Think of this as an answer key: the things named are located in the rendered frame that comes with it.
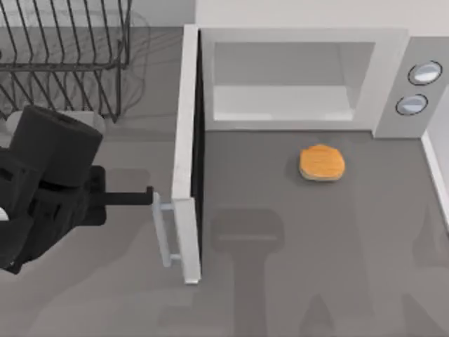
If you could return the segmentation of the round microwave knob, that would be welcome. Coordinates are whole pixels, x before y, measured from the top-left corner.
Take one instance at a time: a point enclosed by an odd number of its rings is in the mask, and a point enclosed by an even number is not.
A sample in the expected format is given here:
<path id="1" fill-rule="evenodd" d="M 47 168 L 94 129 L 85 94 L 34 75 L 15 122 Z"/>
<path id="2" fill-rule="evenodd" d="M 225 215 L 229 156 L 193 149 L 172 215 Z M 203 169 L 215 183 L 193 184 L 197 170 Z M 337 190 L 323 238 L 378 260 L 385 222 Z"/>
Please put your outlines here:
<path id="1" fill-rule="evenodd" d="M 426 86 L 437 81 L 443 73 L 443 66 L 435 61 L 419 63 L 408 73 L 408 81 L 414 86 Z"/>
<path id="2" fill-rule="evenodd" d="M 402 97 L 396 104 L 396 112 L 403 116 L 413 116 L 423 112 L 428 105 L 425 95 L 416 94 Z"/>

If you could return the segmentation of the orange bread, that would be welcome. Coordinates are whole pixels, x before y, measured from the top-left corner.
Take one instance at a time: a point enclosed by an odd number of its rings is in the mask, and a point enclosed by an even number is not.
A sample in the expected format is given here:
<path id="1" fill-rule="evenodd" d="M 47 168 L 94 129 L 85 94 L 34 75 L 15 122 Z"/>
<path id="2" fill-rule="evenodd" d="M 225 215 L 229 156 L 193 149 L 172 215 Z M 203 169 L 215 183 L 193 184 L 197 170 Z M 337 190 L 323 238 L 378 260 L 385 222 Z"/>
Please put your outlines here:
<path id="1" fill-rule="evenodd" d="M 337 148 L 315 144 L 300 151 L 298 168 L 307 180 L 336 181 L 344 175 L 346 163 Z"/>

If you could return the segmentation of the pale microwave oven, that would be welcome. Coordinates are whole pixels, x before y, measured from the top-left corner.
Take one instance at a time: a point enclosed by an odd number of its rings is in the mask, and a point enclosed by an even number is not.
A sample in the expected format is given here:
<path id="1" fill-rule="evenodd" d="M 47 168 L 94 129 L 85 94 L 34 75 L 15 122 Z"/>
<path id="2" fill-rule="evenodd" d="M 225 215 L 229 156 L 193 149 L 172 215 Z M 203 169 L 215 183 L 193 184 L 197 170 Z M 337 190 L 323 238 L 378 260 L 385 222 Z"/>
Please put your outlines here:
<path id="1" fill-rule="evenodd" d="M 419 138 L 449 85 L 449 37 L 403 28 L 201 27 L 209 131 L 369 131 Z M 408 73 L 435 60 L 441 77 L 414 86 Z M 396 112 L 422 94 L 426 109 Z"/>

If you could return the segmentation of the white microwave door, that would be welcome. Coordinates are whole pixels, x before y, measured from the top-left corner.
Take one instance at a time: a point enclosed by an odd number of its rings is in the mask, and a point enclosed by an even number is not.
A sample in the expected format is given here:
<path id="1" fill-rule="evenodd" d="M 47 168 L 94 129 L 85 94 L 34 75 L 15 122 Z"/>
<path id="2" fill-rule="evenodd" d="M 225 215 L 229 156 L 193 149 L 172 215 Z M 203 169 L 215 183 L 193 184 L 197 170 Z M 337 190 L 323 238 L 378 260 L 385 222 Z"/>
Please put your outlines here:
<path id="1" fill-rule="evenodd" d="M 183 27 L 171 197 L 185 284 L 201 280 L 204 109 L 201 31 Z"/>

